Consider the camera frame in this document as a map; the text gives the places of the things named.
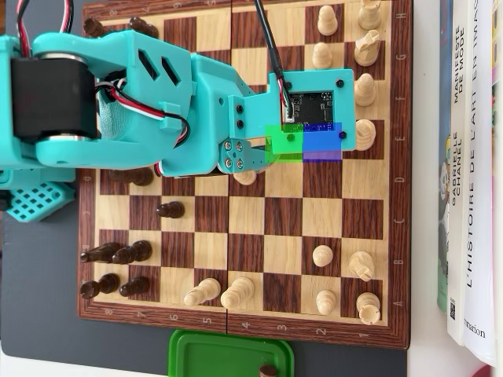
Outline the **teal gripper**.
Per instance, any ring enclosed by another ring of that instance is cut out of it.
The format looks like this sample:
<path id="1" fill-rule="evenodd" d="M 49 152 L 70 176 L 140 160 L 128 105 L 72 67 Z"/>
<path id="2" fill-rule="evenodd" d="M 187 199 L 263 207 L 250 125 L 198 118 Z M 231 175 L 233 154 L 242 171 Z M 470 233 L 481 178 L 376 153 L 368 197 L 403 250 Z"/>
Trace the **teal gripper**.
<path id="1" fill-rule="evenodd" d="M 275 163 L 279 155 L 270 145 L 252 146 L 249 140 L 228 138 L 229 97 L 250 92 L 235 68 L 197 53 L 191 56 L 191 68 L 196 89 L 186 116 L 190 132 L 160 161 L 161 174 L 260 173 Z"/>

